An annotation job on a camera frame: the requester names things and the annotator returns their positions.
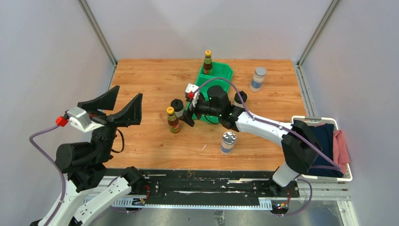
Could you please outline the silver lid spice jar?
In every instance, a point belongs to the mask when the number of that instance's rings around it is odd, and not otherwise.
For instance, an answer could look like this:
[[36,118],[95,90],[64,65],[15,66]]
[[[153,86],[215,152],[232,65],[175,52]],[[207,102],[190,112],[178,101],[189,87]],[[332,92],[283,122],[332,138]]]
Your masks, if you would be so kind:
[[258,67],[255,69],[250,83],[250,90],[252,92],[258,92],[261,89],[266,73],[267,70],[264,67]]

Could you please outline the white plastic basket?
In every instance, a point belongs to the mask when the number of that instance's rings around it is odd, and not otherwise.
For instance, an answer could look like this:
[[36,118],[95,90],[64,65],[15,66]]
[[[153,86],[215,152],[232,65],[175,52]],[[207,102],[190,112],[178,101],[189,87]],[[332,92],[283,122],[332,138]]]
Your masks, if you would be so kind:
[[[339,127],[336,123],[336,120],[333,118],[326,118],[326,117],[310,117],[310,116],[292,116],[291,118],[291,123],[293,124],[296,121],[303,121],[305,122],[309,127],[310,126],[319,126],[323,124],[334,124],[334,131],[339,130]],[[319,168],[319,169],[332,169],[336,170],[335,167],[330,164],[325,158],[322,156],[318,156],[316,161],[314,162],[313,166],[311,168]],[[352,174],[351,170],[349,167],[349,163],[346,164],[343,168],[340,167],[338,171],[341,171],[343,173],[343,176],[341,178],[333,178],[333,177],[321,177],[321,176],[311,176],[307,174],[302,174],[302,178],[305,179],[313,179],[313,180],[328,180],[328,181],[352,181]]]

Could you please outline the aluminium front rail frame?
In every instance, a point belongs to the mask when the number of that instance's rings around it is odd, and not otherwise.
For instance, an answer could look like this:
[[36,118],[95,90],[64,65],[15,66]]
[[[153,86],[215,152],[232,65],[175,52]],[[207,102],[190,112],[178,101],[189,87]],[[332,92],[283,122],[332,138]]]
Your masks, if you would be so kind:
[[316,198],[316,188],[294,179],[273,191],[262,180],[159,180],[142,181],[142,188],[114,179],[96,196],[84,195],[72,211],[70,226],[87,226],[107,208],[130,213],[145,208],[206,210],[267,210],[280,218],[304,211]]

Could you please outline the black cap salt jar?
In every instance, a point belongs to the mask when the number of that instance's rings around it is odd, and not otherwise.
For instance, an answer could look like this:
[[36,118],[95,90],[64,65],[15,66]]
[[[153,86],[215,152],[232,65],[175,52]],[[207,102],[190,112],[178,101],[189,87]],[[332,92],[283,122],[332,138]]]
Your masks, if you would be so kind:
[[173,107],[176,116],[179,118],[183,115],[184,112],[184,104],[181,99],[174,99],[171,101],[170,106]]

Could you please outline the aluminium corner frame post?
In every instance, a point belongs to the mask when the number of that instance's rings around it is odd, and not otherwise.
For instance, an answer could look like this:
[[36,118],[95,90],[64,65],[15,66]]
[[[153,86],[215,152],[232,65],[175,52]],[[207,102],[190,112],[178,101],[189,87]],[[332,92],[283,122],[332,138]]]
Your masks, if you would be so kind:
[[84,15],[86,16],[86,18],[87,18],[90,26],[92,27],[97,39],[99,40],[102,48],[104,49],[109,61],[111,62],[113,67],[116,68],[118,61],[117,61],[115,55],[113,54],[111,47],[110,47],[109,43],[107,42],[106,37],[104,36],[104,34],[99,26],[99,23],[97,22],[96,17],[90,8],[88,1],[87,0],[77,0],[77,2],[79,3]]

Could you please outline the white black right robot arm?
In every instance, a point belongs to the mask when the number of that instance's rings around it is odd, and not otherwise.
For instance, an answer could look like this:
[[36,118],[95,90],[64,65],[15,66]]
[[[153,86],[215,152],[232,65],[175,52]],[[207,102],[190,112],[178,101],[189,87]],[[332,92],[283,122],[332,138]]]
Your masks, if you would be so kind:
[[228,94],[220,86],[207,90],[205,100],[198,86],[188,84],[185,89],[188,108],[180,119],[191,127],[193,116],[214,116],[226,129],[246,132],[270,140],[279,145],[285,161],[276,169],[272,181],[268,184],[274,196],[282,196],[287,185],[299,174],[306,174],[322,151],[322,146],[312,129],[304,122],[293,124],[270,120],[253,114],[249,116],[244,107],[232,104]]

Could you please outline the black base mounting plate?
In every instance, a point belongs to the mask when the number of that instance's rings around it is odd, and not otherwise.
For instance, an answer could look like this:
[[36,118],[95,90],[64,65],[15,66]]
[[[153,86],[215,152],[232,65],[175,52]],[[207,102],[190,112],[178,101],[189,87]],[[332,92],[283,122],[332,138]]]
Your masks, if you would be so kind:
[[269,188],[271,171],[140,169],[142,190],[149,204],[172,206],[254,207],[260,198],[287,201],[300,196],[298,185]]

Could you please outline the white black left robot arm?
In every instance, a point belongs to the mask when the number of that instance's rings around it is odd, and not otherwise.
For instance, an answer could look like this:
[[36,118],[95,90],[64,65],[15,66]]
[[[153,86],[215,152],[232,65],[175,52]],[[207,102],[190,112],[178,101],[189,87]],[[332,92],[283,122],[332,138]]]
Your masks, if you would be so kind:
[[87,226],[116,200],[129,193],[150,193],[144,176],[135,167],[127,167],[107,188],[89,202],[84,199],[98,187],[106,174],[105,163],[113,157],[113,143],[121,127],[139,125],[143,95],[138,93],[119,112],[114,109],[119,86],[89,101],[79,102],[57,118],[55,128],[66,124],[90,132],[91,140],[61,144],[50,162],[57,169],[62,191],[48,214],[33,221],[34,226]]

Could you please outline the pink cloth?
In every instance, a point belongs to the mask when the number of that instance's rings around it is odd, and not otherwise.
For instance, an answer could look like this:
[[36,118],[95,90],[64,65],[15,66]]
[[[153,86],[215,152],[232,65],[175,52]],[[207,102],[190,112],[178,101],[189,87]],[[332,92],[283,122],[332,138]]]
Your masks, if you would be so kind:
[[342,168],[350,163],[344,133],[341,130],[333,132],[333,161]]

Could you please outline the black cap white powder jar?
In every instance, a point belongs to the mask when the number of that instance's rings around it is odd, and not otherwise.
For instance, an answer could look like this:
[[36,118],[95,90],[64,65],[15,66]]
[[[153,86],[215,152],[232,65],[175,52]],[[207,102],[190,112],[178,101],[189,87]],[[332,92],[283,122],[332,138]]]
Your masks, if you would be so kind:
[[236,107],[244,108],[243,103],[247,101],[247,94],[242,90],[235,94],[233,105]]

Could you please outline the yellow cap sauce bottle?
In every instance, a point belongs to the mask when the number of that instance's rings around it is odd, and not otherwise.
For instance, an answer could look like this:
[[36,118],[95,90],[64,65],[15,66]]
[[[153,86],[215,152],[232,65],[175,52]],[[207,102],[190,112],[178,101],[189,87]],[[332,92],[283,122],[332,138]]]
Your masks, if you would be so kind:
[[173,133],[178,133],[180,131],[180,125],[174,108],[170,106],[166,109],[166,112],[168,115],[168,124],[170,131]]
[[211,50],[206,50],[202,71],[204,74],[210,75],[212,69],[213,69],[212,52]]

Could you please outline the dark blue cloth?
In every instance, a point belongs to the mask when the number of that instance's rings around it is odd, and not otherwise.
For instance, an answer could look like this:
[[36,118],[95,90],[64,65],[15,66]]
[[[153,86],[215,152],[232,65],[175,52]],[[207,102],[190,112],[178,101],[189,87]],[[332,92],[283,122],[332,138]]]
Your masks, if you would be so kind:
[[[334,124],[323,124],[319,126],[310,126],[315,137],[321,144],[321,151],[328,158],[333,160],[333,132]],[[333,177],[341,178],[343,173],[334,169],[319,169],[311,168],[308,171],[308,175],[311,176],[321,176],[321,177]]]

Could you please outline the silver lid blue label jar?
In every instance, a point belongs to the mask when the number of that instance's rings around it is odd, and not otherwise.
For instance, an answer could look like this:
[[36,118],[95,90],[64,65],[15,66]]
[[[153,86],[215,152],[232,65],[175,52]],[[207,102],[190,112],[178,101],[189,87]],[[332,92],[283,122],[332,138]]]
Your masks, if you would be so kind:
[[222,155],[230,155],[232,153],[236,140],[237,136],[233,132],[227,131],[223,133],[220,145],[220,153]]

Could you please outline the green plastic triple bin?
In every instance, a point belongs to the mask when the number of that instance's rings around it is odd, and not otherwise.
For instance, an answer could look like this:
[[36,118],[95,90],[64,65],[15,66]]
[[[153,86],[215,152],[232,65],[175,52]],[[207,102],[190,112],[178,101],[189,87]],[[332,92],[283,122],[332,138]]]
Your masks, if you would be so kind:
[[[233,76],[233,70],[231,69],[231,67],[228,64],[220,63],[220,62],[213,62],[213,68],[212,68],[210,74],[204,74],[203,67],[200,68],[195,85],[199,87],[204,82],[206,82],[214,77],[223,77],[223,78],[231,81],[232,76]],[[211,82],[207,83],[206,85],[204,85],[201,88],[201,90],[197,92],[197,94],[201,93],[204,97],[204,100],[208,101],[207,90],[210,87],[215,86],[215,85],[220,86],[227,93],[229,92],[229,89],[230,89],[229,82],[224,81],[224,80],[214,80],[214,81],[211,81]],[[205,115],[205,116],[201,116],[201,118],[197,118],[196,115],[193,115],[192,119],[193,120],[201,120],[208,124],[219,124],[218,118],[216,116]]]

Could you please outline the right aluminium corner post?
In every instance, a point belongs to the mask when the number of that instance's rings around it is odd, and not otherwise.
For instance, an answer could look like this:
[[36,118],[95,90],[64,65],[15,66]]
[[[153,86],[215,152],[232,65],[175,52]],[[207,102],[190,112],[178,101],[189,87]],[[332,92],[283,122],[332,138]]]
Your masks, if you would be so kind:
[[297,61],[297,66],[301,67],[306,59],[308,58],[310,52],[312,51],[313,47],[315,46],[316,42],[318,41],[320,35],[325,29],[325,26],[329,22],[331,16],[334,14],[336,8],[340,4],[340,0],[331,0],[325,13],[323,14],[320,22],[318,23],[313,35],[311,36],[310,40],[308,41],[304,51],[302,52],[299,60]]

